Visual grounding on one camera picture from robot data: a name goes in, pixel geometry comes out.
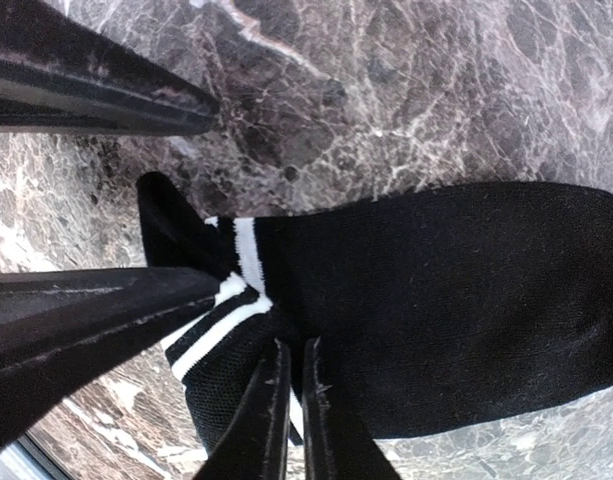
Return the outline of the black sock with white stripes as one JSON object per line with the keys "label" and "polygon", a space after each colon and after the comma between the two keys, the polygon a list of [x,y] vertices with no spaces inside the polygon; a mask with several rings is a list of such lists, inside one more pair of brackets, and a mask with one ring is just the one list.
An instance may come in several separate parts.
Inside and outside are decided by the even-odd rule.
{"label": "black sock with white stripes", "polygon": [[613,194],[475,183],[293,217],[201,219],[163,174],[137,184],[151,267],[219,283],[162,341],[213,450],[266,347],[294,370],[305,343],[376,439],[424,436],[555,407],[613,385]]}

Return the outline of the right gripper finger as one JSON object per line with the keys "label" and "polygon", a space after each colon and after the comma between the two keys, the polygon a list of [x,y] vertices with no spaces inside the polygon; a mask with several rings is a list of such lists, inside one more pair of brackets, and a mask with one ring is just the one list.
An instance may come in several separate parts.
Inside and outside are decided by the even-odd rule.
{"label": "right gripper finger", "polygon": [[0,1],[0,131],[188,136],[209,94],[43,1]]}
{"label": "right gripper finger", "polygon": [[188,268],[0,274],[0,451],[64,397],[205,313]]}

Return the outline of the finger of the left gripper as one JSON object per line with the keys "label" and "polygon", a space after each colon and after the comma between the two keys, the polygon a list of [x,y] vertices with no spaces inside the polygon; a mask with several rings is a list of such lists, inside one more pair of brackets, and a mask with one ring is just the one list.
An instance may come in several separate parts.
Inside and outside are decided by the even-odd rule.
{"label": "finger of the left gripper", "polygon": [[275,341],[255,369],[236,413],[198,480],[279,480],[286,476],[291,356]]}
{"label": "finger of the left gripper", "polygon": [[325,366],[319,338],[305,346],[302,384],[308,479],[399,477]]}

